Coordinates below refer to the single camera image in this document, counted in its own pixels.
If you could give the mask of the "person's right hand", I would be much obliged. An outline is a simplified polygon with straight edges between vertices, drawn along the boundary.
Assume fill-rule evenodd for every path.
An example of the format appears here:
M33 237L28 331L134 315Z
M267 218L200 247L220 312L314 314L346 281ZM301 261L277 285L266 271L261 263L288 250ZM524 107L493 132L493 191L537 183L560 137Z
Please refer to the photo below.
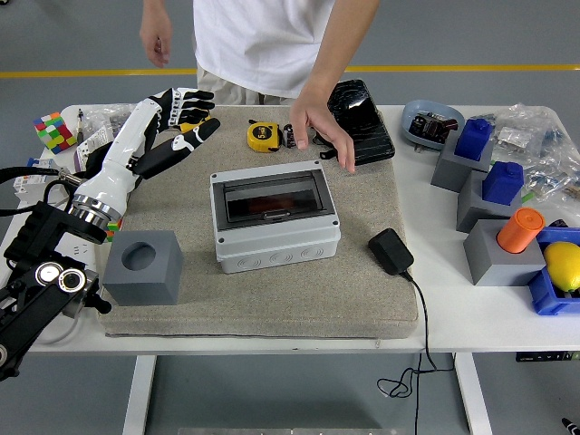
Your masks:
M144 15L141 20L140 39L148 60L164 68L170 59L172 24L166 15Z

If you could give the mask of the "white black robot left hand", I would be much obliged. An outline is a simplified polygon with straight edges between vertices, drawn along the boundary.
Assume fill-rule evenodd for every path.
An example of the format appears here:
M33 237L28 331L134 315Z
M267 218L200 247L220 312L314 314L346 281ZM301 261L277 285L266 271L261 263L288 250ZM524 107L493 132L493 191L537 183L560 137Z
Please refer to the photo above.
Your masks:
M137 103L105 155L101 170L77 188L71 214L116 220L139 179L150 179L188 157L220 126L208 119L212 92L170 88Z

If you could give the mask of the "person's left hand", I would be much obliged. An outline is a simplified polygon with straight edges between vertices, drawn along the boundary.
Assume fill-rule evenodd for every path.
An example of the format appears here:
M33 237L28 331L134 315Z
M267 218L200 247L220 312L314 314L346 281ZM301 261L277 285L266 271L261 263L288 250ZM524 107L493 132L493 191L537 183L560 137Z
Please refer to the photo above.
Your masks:
M339 126L324 101L317 97L300 96L291 106L290 123L298 149L308 147L307 129L314 128L334 146L340 166L350 173L355 172L353 139Z

